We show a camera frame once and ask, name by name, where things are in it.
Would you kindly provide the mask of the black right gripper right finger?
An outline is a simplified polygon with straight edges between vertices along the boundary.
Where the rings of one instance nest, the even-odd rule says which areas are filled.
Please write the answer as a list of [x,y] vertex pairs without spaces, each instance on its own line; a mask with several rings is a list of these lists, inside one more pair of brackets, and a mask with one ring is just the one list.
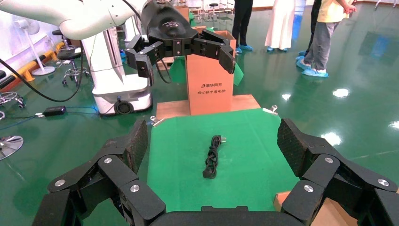
[[281,120],[277,144],[299,181],[281,211],[305,226],[313,223],[325,199],[338,203],[359,226],[396,226],[396,183],[343,157],[324,138],[305,134]]

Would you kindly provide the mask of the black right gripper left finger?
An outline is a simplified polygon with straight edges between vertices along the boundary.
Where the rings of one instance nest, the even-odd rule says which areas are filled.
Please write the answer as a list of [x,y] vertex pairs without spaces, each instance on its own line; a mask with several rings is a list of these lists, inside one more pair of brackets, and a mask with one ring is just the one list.
[[107,140],[91,160],[49,183],[33,225],[80,226],[108,199],[129,225],[150,225],[166,206],[138,177],[147,146],[144,120],[136,121],[128,134]]

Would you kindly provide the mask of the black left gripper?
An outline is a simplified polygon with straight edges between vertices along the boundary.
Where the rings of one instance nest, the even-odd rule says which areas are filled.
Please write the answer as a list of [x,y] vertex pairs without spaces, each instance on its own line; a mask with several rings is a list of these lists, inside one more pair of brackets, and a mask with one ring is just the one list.
[[195,54],[218,60],[229,74],[234,74],[234,49],[230,40],[203,29],[192,29],[189,21],[169,2],[148,0],[142,8],[142,23],[148,40],[136,35],[125,48],[126,62],[138,76],[154,84],[153,66],[163,57]]

